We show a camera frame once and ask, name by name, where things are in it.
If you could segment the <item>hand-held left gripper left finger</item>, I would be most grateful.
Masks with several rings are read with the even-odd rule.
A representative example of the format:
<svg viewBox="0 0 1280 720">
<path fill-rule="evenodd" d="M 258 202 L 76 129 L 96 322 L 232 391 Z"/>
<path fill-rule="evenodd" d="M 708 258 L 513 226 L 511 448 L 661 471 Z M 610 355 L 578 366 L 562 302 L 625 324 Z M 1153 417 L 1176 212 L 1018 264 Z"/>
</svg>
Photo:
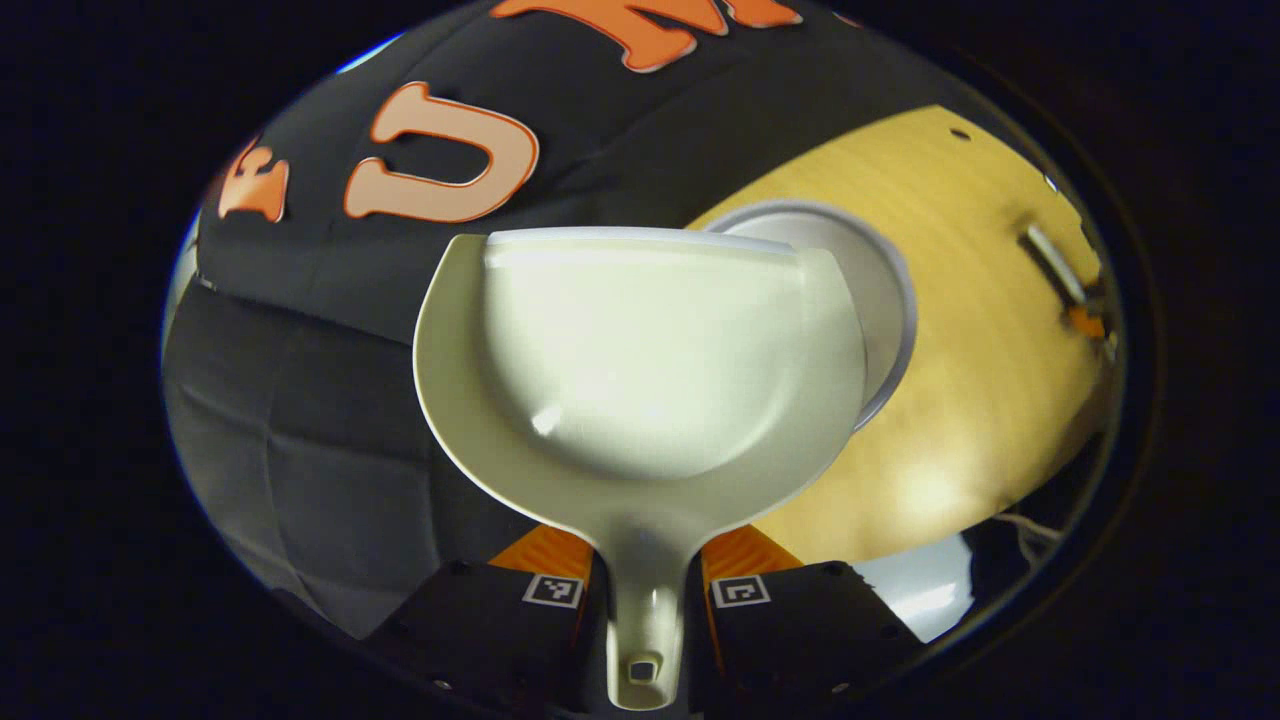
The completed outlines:
<svg viewBox="0 0 1280 720">
<path fill-rule="evenodd" d="M 579 716 L 594 551 L 540 525 L 486 562 L 453 560 L 362 647 L 390 667 L 503 716 Z"/>
</svg>

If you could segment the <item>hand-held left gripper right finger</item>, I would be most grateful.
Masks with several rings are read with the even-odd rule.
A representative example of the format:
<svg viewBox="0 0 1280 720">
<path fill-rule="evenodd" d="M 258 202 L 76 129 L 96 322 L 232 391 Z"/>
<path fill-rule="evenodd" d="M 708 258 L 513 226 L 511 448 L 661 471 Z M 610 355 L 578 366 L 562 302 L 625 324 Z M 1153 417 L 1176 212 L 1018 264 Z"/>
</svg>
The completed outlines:
<svg viewBox="0 0 1280 720">
<path fill-rule="evenodd" d="M 849 562 L 804 564 L 755 527 L 707 542 L 696 568 L 698 716 L 837 716 L 925 648 Z"/>
</svg>

